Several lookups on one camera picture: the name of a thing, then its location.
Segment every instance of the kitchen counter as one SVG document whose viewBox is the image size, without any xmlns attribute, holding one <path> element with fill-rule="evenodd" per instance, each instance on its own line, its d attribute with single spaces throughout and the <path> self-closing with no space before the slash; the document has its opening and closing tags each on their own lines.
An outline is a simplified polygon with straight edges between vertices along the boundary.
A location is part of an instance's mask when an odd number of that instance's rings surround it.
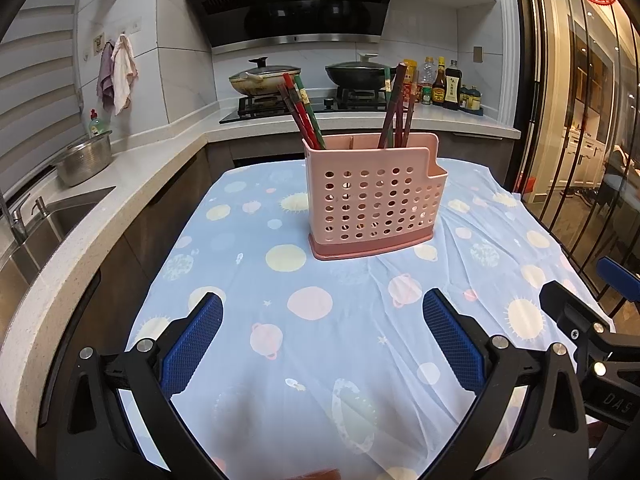
<svg viewBox="0 0 640 480">
<path fill-rule="evenodd" d="M 0 349 L 0 402 L 31 450 L 36 447 L 42 391 L 66 324 L 91 278 L 145 205 L 208 142 L 296 131 L 290 116 L 220 124 L 231 111 L 211 105 L 198 111 L 197 118 L 204 118 L 190 126 L 181 120 L 177 121 L 180 128 L 172 123 L 132 136 L 129 146 L 137 147 L 117 153 L 109 167 L 74 188 L 63 189 L 52 174 L 32 190 L 32 198 L 41 194 L 46 202 L 52 202 L 114 187 L 53 254 L 22 300 Z M 334 112 L 320 114 L 318 120 L 325 130 L 375 130 L 383 115 Z M 520 138 L 517 130 L 491 118 L 436 107 L 417 107 L 412 129 Z M 24 210 L 30 207 L 29 202 Z"/>
<path fill-rule="evenodd" d="M 297 131 L 296 123 L 291 116 L 252 119 L 234 123 L 220 124 L 220 120 L 238 107 L 237 100 L 224 103 L 208 117 L 190 128 L 206 134 L 209 142 L 230 140 L 240 137 L 253 137 L 265 134 L 281 134 Z M 329 112 L 316 114 L 321 130 L 376 130 L 382 127 L 384 112 Z M 475 116 L 455 110 L 447 110 L 437 106 L 417 104 L 412 120 L 412 130 L 427 132 L 455 132 L 481 137 L 499 139 L 519 139 L 520 132 L 510 126 L 484 116 Z"/>
</svg>

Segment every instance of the chopstick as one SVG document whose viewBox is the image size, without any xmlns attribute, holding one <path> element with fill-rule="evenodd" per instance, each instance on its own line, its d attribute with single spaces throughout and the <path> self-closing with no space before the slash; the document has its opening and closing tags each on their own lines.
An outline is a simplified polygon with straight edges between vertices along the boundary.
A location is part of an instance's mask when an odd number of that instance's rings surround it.
<svg viewBox="0 0 640 480">
<path fill-rule="evenodd" d="M 300 134 L 302 134 L 302 138 L 306 140 L 306 143 L 311 148 L 315 149 L 316 145 L 313 142 L 313 140 L 309 137 L 309 134 L 306 131 L 305 125 L 302 122 L 302 118 L 300 118 L 300 114 L 298 113 L 298 110 L 296 109 L 295 105 L 293 104 L 293 101 L 291 100 L 291 96 L 289 95 L 289 92 L 287 91 L 287 87 L 284 86 L 284 85 L 278 85 L 278 90 L 280 91 L 280 95 L 282 96 L 282 100 L 284 101 L 284 104 L 287 106 L 287 109 L 289 110 L 289 113 L 293 117 L 293 120 L 296 121 L 298 129 L 300 130 Z"/>
<path fill-rule="evenodd" d="M 320 126 L 318 125 L 318 121 L 316 120 L 316 114 L 314 113 L 313 108 L 311 107 L 311 101 L 309 101 L 309 96 L 306 94 L 305 86 L 302 84 L 302 79 L 299 75 L 295 75 L 293 78 L 296 82 L 296 86 L 298 87 L 298 91 L 300 92 L 300 97 L 302 98 L 302 104 L 305 105 L 306 113 L 309 114 L 309 120 L 311 120 L 311 125 L 313 126 L 314 133 L 316 134 L 316 139 L 318 143 L 322 147 L 323 150 L 326 150 L 326 146 L 324 145 L 324 139 L 322 138 L 322 132 L 320 131 Z"/>
<path fill-rule="evenodd" d="M 385 66 L 385 100 L 386 109 L 388 110 L 389 99 L 391 98 L 391 69 Z M 394 136 L 391 133 L 391 129 L 386 133 L 386 143 L 391 148 L 394 145 Z"/>
<path fill-rule="evenodd" d="M 411 79 L 411 95 L 409 95 L 409 109 L 406 113 L 406 121 L 404 122 L 404 135 L 402 136 L 402 148 L 406 148 L 406 144 L 409 141 L 409 133 L 411 133 L 411 121 L 414 118 L 415 102 L 418 99 L 418 78 L 420 77 L 420 71 L 416 68 L 414 70 L 414 77 Z"/>
<path fill-rule="evenodd" d="M 386 105 L 385 122 L 382 125 L 382 131 L 380 132 L 380 139 L 378 140 L 378 147 L 384 148 L 386 141 L 386 134 L 392 127 L 392 121 L 396 107 L 398 106 L 398 99 L 402 98 L 402 82 L 404 81 L 404 74 L 406 74 L 406 65 L 399 63 L 396 67 L 396 79 L 394 80 L 394 87 L 391 91 L 391 97 Z"/>
<path fill-rule="evenodd" d="M 289 96 L 291 97 L 291 101 L 293 102 L 293 105 L 296 107 L 296 110 L 300 115 L 300 119 L 302 120 L 302 124 L 306 130 L 306 134 L 308 135 L 309 139 L 312 141 L 311 147 L 315 150 L 320 150 L 321 149 L 320 143 L 316 139 L 314 128 L 311 125 L 311 122 L 309 121 L 309 117 L 307 116 L 305 107 L 303 106 L 302 101 L 300 100 L 300 96 L 296 91 L 296 87 L 293 86 L 293 79 L 291 79 L 291 76 L 286 72 L 282 75 L 282 78 L 284 79 L 284 83 L 287 86 L 287 91 L 289 91 Z"/>
</svg>

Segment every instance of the metal bowl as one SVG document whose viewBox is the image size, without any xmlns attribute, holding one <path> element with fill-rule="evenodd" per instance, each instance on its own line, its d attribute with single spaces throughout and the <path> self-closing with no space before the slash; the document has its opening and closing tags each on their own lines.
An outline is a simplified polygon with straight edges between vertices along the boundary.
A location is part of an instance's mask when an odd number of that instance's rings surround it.
<svg viewBox="0 0 640 480">
<path fill-rule="evenodd" d="M 67 186 L 73 187 L 100 173 L 111 163 L 111 130 L 76 140 L 60 153 L 53 165 Z"/>
</svg>

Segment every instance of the blue tablecloth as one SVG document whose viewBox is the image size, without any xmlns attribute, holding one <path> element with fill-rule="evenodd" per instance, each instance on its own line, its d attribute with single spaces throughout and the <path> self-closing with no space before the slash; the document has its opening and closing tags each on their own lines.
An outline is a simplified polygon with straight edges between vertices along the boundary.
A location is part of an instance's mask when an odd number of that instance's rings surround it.
<svg viewBox="0 0 640 480">
<path fill-rule="evenodd" d="M 432 287 L 523 348 L 575 348 L 540 310 L 551 280 L 604 316 L 558 244 L 487 168 L 440 164 L 449 177 L 432 240 L 336 262 L 310 252 L 303 161 L 227 171 L 209 189 L 154 280 L 129 348 L 205 292 L 222 298 L 222 326 L 172 401 L 231 480 L 325 468 L 349 480 L 415 480 L 474 400 L 422 318 Z M 523 394 L 485 460 L 500 453 Z M 122 397 L 145 455 L 162 465 L 130 393 Z"/>
</svg>

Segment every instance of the pink towel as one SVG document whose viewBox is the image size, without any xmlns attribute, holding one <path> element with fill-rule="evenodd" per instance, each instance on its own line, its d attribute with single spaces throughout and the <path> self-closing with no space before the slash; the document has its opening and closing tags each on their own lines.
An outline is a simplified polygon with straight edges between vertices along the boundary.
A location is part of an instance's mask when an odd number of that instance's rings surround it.
<svg viewBox="0 0 640 480">
<path fill-rule="evenodd" d="M 113 45 L 107 41 L 100 58 L 97 87 L 98 98 L 102 101 L 102 108 L 105 110 L 113 108 L 113 60 L 111 54 L 113 54 Z"/>
</svg>

